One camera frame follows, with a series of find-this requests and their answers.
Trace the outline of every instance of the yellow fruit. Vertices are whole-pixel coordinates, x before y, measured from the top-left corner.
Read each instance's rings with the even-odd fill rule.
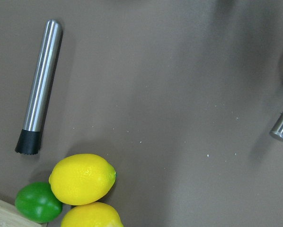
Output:
[[[117,211],[102,202],[71,209],[62,219],[61,227],[124,227]]]
[[[105,159],[94,154],[77,154],[54,167],[49,183],[55,197],[70,205],[99,200],[111,189],[116,172]]]

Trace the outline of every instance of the brown surface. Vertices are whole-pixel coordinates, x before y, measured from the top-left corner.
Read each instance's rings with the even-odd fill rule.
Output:
[[[14,148],[50,18],[62,47],[42,149],[23,156]],[[283,227],[283,143],[268,135],[282,110],[283,0],[0,1],[7,202],[91,152],[118,172],[104,201],[126,227]]]

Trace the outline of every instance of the rounded metal end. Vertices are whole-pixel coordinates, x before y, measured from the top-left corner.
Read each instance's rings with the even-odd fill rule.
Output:
[[[275,138],[275,139],[277,139],[277,140],[283,142],[283,134],[282,134],[282,133],[280,133],[280,132],[278,132],[278,131],[270,131],[270,135],[271,135],[273,138]]]

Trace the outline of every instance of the yellow lemon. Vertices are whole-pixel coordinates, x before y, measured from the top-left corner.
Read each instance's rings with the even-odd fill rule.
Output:
[[[56,164],[49,183],[55,197],[61,202],[84,205],[106,195],[115,177],[115,169],[101,156],[77,154]]]
[[[117,211],[102,202],[74,207],[62,219],[61,227],[124,227]]]

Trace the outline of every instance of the green fruit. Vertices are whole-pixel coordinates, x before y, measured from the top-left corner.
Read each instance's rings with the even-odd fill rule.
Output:
[[[54,196],[49,183],[35,182],[22,188],[15,206],[26,218],[45,223],[55,219],[62,211],[62,203]]]

